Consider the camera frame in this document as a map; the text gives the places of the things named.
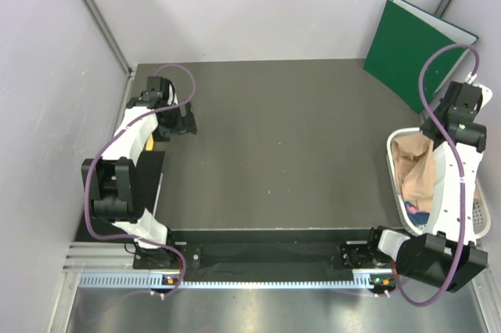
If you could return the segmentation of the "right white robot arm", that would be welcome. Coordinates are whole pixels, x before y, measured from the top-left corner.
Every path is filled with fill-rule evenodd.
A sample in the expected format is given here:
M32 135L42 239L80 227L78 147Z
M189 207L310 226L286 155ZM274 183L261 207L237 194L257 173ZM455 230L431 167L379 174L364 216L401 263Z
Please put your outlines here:
M435 183L432 211L424 229L411 235L382 226L371 230L366 245L342 247L349 266L393 266L399 276L456 292L488 264L477 248L473 207L478 166L487 129L475 122L492 98L483 85L451 82L420 132L434 143Z

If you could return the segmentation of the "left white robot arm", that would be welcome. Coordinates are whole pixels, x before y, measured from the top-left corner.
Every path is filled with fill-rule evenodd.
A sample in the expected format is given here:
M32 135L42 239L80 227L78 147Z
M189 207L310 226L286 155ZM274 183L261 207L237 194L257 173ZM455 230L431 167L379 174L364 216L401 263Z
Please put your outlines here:
M139 166L148 141L196 132L190 101L155 92L132 99L114 137L81 166L88 233L99 241L131 241L148 264L166 268L180 262L170 230L154 217Z

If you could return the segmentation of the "beige t shirt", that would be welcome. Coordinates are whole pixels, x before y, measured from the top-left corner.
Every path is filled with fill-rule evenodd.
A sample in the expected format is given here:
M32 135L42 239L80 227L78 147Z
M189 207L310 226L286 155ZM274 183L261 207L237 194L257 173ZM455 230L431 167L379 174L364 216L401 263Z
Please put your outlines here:
M420 132L391 141L397 190L404 202L431 213L435 184L434 143Z

